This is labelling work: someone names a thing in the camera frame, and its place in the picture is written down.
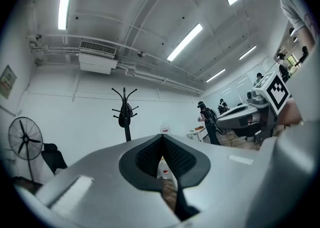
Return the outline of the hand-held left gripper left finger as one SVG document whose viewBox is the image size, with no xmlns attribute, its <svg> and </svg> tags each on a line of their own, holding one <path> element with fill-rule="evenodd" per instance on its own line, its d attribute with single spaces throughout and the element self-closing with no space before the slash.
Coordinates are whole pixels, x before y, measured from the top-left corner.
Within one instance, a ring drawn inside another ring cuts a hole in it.
<svg viewBox="0 0 320 228">
<path fill-rule="evenodd" d="M 35 195 L 18 194 L 46 228 L 174 228 L 180 220 L 159 192 L 133 187 L 119 161 L 140 138 L 94 151 L 46 183 Z"/>
</svg>

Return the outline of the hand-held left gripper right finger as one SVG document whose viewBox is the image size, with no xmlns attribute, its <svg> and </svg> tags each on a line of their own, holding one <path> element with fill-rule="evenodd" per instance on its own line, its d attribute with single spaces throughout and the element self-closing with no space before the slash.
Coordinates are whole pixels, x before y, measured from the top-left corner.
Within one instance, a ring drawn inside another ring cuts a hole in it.
<svg viewBox="0 0 320 228">
<path fill-rule="evenodd" d="M 313 228 L 317 225 L 317 123 L 266 139 L 254 157 L 223 148 L 210 170 L 185 188 L 184 219 L 164 228 Z"/>
</svg>

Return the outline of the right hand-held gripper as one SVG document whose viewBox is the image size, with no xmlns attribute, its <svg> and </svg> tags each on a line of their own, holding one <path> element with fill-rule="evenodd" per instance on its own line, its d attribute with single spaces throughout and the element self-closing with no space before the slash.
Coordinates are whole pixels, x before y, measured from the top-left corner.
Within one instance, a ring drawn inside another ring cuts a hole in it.
<svg viewBox="0 0 320 228">
<path fill-rule="evenodd" d="M 261 145 L 273 136 L 280 112 L 290 98 L 290 92 L 277 72 L 266 74 L 247 92 L 247 104 L 236 106 L 217 118 L 221 129 L 240 129 L 259 123 L 256 139 Z"/>
</svg>

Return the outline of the black coat rack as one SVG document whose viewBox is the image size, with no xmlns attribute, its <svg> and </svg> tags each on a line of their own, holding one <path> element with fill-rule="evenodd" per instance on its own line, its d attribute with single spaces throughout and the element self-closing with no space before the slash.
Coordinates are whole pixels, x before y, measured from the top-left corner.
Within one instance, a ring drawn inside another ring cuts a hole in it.
<svg viewBox="0 0 320 228">
<path fill-rule="evenodd" d="M 124 128 L 125 132 L 125 138 L 126 141 L 131 141 L 131 132 L 130 132 L 130 124 L 131 124 L 131 118 L 136 116 L 137 113 L 133 113 L 135 109 L 138 108 L 132 108 L 130 104 L 128 103 L 129 97 L 137 91 L 137 89 L 134 89 L 132 92 L 130 92 L 128 95 L 126 95 L 126 89 L 125 87 L 123 88 L 123 95 L 121 95 L 118 91 L 116 91 L 114 88 L 112 88 L 112 91 L 117 93 L 121 100 L 122 100 L 122 105 L 120 110 L 112 109 L 112 111 L 118 112 L 118 116 L 113 115 L 114 118 L 118 119 L 118 124 L 120 127 Z"/>
</svg>

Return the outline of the person's right forearm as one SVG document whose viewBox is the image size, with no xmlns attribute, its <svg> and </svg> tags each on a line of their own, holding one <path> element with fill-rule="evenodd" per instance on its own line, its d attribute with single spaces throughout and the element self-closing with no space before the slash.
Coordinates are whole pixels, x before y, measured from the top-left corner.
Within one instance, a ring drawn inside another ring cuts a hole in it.
<svg viewBox="0 0 320 228">
<path fill-rule="evenodd" d="M 277 117 L 278 125 L 296 125 L 302 121 L 301 113 L 293 98 L 289 98 Z"/>
</svg>

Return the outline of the white desk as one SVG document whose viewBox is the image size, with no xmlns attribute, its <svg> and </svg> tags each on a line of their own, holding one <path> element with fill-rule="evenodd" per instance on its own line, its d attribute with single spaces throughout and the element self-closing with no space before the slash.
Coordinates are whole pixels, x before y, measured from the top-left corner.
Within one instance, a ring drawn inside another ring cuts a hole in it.
<svg viewBox="0 0 320 228">
<path fill-rule="evenodd" d="M 189 133 L 186 134 L 186 136 L 189 139 L 198 140 L 199 142 L 203 142 L 204 138 L 208 135 L 206 127 L 202 130 L 191 130 Z"/>
</svg>

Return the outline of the black mesh office chair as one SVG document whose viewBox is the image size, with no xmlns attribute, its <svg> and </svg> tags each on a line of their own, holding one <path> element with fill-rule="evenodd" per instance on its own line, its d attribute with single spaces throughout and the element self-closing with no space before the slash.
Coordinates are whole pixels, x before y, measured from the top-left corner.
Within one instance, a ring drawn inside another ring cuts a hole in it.
<svg viewBox="0 0 320 228">
<path fill-rule="evenodd" d="M 62 153 L 53 143 L 44 143 L 41 155 L 54 175 L 57 174 L 58 170 L 64 170 L 68 167 Z"/>
</svg>

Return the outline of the white water dispenser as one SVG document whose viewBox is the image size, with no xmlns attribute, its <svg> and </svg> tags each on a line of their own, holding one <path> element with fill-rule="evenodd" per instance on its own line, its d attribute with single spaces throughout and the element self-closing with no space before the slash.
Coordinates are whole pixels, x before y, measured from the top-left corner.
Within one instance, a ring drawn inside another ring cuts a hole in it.
<svg viewBox="0 0 320 228">
<path fill-rule="evenodd" d="M 162 178 L 164 180 L 173 180 L 173 174 L 165 161 L 164 157 L 161 158 L 158 168 L 157 168 L 157 178 Z"/>
</svg>

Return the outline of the black standing fan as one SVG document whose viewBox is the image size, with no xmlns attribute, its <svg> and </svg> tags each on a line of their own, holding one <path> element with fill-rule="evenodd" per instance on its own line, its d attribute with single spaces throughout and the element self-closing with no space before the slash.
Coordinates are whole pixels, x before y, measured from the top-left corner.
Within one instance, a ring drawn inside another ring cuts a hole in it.
<svg viewBox="0 0 320 228">
<path fill-rule="evenodd" d="M 32 182 L 35 182 L 31 161 L 36 159 L 43 148 L 43 136 L 39 126 L 28 117 L 18 117 L 8 129 L 8 141 L 13 152 L 27 161 Z"/>
</svg>

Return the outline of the white ceiling pipe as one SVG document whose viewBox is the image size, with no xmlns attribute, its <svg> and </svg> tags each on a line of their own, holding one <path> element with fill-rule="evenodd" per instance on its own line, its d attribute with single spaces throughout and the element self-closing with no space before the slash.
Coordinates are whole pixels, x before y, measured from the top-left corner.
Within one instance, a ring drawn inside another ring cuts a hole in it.
<svg viewBox="0 0 320 228">
<path fill-rule="evenodd" d="M 92 36 L 75 35 L 75 34 L 45 34 L 45 36 L 46 37 L 61 37 L 61 38 L 71 37 L 71 38 L 80 38 L 81 40 L 95 40 L 95 41 L 98 41 L 98 42 L 110 43 L 110 44 L 113 44 L 113 45 L 117 45 L 117 46 L 120 46 L 120 47 L 124 47 L 124 48 L 130 49 L 130 50 L 133 50 L 136 53 L 140 53 L 142 56 L 151 57 L 151 58 L 156 59 L 156 60 L 158 60 L 158 61 L 160 61 L 162 63 L 165 63 L 165 64 L 167 64 L 169 66 L 172 66 L 172 67 L 174 67 L 174 68 L 176 68 L 176 69 L 178 69 L 178 70 L 180 70 L 180 71 L 182 71 L 182 72 L 184 72 L 186 74 L 194 76 L 193 74 L 183 70 L 182 68 L 179 68 L 176 65 L 173 65 L 169 61 L 165 61 L 165 60 L 163 60 L 163 59 L 161 59 L 161 58 L 159 58 L 157 56 L 154 56 L 154 55 L 152 55 L 150 53 L 147 53 L 147 52 L 144 52 L 144 51 L 139 50 L 137 48 L 130 47 L 128 45 L 117 43 L 117 42 L 114 42 L 114 41 L 110 41 L 110 40 L 106 40 L 106 39 L 102 39 L 102 38 L 97 38 L 97 37 L 92 37 Z M 193 92 L 193 93 L 197 93 L 197 94 L 203 94 L 204 93 L 204 91 L 201 90 L 201 89 L 189 86 L 187 84 L 180 83 L 178 81 L 169 79 L 168 77 L 158 76 L 158 75 L 147 73 L 147 72 L 141 72 L 139 70 L 136 70 L 135 72 L 137 74 L 145 75 L 148 78 L 151 78 L 151 80 L 154 80 L 154 81 L 159 80 L 160 81 L 159 83 L 163 84 L 163 85 L 167 85 L 167 86 L 169 85 L 169 86 L 172 86 L 172 87 L 176 87 L 178 89 L 180 88 L 182 90 Z"/>
</svg>

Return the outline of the person's grey printed shirt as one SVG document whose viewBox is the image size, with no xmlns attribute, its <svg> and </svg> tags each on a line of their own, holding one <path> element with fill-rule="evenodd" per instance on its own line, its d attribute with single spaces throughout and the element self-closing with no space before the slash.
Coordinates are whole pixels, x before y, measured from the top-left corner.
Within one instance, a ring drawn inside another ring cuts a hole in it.
<svg viewBox="0 0 320 228">
<path fill-rule="evenodd" d="M 293 99 L 300 111 L 302 120 L 320 119 L 320 83 L 317 82 L 320 72 L 320 57 L 317 53 L 320 46 L 320 28 L 315 16 L 305 0 L 280 0 L 283 13 L 298 33 L 298 39 L 307 47 L 308 56 L 302 67 L 288 81 L 293 91 Z"/>
</svg>

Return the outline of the white air conditioner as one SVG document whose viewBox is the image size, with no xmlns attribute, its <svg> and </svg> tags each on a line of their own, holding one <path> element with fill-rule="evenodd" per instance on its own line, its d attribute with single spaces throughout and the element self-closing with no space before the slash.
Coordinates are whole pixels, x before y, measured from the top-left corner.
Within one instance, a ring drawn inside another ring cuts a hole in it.
<svg viewBox="0 0 320 228">
<path fill-rule="evenodd" d="M 117 68 L 117 49 L 108 45 L 82 40 L 79 46 L 80 70 L 111 74 Z"/>
</svg>

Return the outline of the wall poster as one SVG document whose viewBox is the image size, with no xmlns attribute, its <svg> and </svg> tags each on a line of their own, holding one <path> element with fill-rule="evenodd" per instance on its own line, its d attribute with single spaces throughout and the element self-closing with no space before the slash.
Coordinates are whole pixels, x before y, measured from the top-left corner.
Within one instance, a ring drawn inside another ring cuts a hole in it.
<svg viewBox="0 0 320 228">
<path fill-rule="evenodd" d="M 0 95 L 2 95 L 5 99 L 9 98 L 16 79 L 16 75 L 10 66 L 7 65 L 0 76 Z"/>
</svg>

